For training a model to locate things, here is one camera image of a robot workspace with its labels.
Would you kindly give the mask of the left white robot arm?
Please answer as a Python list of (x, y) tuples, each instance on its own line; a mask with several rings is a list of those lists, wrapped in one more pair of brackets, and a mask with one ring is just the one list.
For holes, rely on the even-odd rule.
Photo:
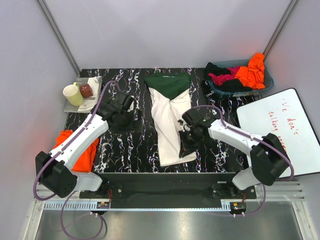
[(135, 119), (134, 109), (134, 97), (122, 91), (112, 99), (100, 99), (82, 125), (63, 143), (49, 153), (37, 154), (35, 183), (42, 184), (60, 198), (74, 191), (87, 191), (103, 198), (108, 193), (108, 180), (99, 173), (79, 172), (73, 168), (85, 150), (105, 132), (140, 132), (142, 122)]

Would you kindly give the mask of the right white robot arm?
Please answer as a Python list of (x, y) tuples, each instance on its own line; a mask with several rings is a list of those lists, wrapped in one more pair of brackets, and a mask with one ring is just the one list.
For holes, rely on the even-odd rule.
[(286, 169), (294, 173), (283, 145), (273, 133), (261, 136), (226, 123), (219, 108), (205, 115), (199, 108), (192, 107), (182, 114), (182, 119), (184, 125), (179, 132), (179, 157), (187, 157), (195, 152), (202, 139), (209, 136), (240, 150), (250, 158), (251, 166), (236, 173), (227, 185), (228, 195), (232, 198), (239, 198), (245, 189), (253, 185), (272, 186)]

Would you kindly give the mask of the white green Charlie Brown t-shirt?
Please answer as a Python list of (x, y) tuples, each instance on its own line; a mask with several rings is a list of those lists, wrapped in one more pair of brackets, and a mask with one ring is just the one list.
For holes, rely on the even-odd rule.
[(195, 150), (181, 153), (180, 132), (185, 122), (182, 114), (191, 108), (191, 79), (188, 73), (147, 76), (144, 82), (151, 97), (151, 117), (157, 132), (159, 161), (162, 167), (187, 163), (196, 159)]

